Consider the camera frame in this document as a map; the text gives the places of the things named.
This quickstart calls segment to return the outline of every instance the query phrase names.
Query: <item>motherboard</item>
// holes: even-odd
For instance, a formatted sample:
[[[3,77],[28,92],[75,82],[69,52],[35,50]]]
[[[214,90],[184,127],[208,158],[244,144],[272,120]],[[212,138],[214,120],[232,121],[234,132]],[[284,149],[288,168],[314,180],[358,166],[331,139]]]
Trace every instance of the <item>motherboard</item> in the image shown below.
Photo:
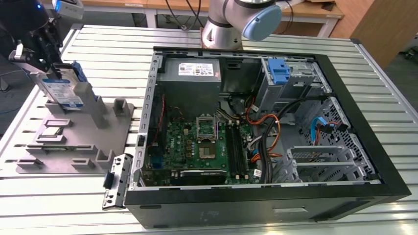
[[[145,184],[175,186],[195,184],[194,180],[200,184],[254,183],[244,149],[250,137],[247,124],[220,123],[211,118],[169,122],[164,151],[151,151],[143,170]]]

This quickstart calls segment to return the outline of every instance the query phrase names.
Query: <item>power supply label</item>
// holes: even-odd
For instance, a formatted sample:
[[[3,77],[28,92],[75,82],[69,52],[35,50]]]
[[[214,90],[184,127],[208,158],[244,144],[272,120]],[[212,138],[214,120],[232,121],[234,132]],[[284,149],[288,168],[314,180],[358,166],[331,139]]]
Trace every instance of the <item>power supply label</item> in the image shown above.
[[[181,63],[179,64],[180,76],[214,76],[212,64],[195,64]]]

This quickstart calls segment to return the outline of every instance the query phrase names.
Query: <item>ram slot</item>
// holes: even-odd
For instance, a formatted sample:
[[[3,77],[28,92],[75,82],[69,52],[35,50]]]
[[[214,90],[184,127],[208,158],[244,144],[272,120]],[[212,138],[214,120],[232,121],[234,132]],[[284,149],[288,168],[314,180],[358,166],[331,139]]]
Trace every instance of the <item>ram slot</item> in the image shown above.
[[[227,149],[228,149],[228,165],[230,165],[230,175],[231,178],[236,175],[236,166],[235,166],[235,148],[234,148],[234,137],[232,137],[232,126],[227,125],[226,127],[226,137],[227,137]]]
[[[231,177],[239,179],[240,176],[247,178],[247,168],[243,159],[242,140],[238,125],[227,126],[227,147]]]

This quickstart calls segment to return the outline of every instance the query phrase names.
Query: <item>slotted metal table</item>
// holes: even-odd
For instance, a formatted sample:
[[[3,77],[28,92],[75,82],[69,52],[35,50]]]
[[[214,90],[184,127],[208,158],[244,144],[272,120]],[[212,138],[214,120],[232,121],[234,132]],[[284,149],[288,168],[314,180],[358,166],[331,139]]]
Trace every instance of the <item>slotted metal table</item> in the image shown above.
[[[61,49],[65,62],[80,62],[104,102],[124,97],[136,107],[127,153],[135,152],[153,46],[200,47],[200,32],[84,25],[69,31]],[[207,234],[418,234],[418,115],[363,46],[346,39],[272,35],[262,42],[243,40],[243,48],[328,56],[413,195],[338,221],[157,233],[200,234],[204,230]],[[16,173],[16,160],[25,154],[25,144],[48,114],[45,101],[35,87],[0,141],[0,234],[145,232],[128,210],[101,211],[103,176]]]

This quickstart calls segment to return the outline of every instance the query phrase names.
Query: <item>gray floor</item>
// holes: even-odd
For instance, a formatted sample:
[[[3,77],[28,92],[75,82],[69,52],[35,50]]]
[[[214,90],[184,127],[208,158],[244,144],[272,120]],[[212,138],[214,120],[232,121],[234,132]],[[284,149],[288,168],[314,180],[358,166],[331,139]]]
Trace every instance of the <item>gray floor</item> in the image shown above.
[[[179,22],[183,24],[187,22],[188,17],[177,17]],[[192,24],[194,19],[191,18],[187,24]],[[60,18],[61,35],[64,36],[73,23],[96,24],[96,25],[112,25],[112,26],[141,26],[147,27],[147,20],[143,14],[125,14],[125,13],[101,13],[101,12],[87,12],[84,14],[83,21]],[[163,28],[177,28],[177,23],[172,17],[157,17],[157,24]],[[17,71],[19,68],[12,65],[0,56],[0,75],[9,72]],[[392,63],[386,69],[386,73],[391,78],[394,84],[406,96],[413,107],[418,110],[418,63],[413,60],[406,60],[402,55],[398,55]],[[9,110],[19,108],[29,92],[33,88],[33,83],[23,73],[23,71],[11,73],[3,76],[4,81],[9,84],[9,90],[7,92],[0,91],[0,137],[7,131],[17,110],[3,114]]]

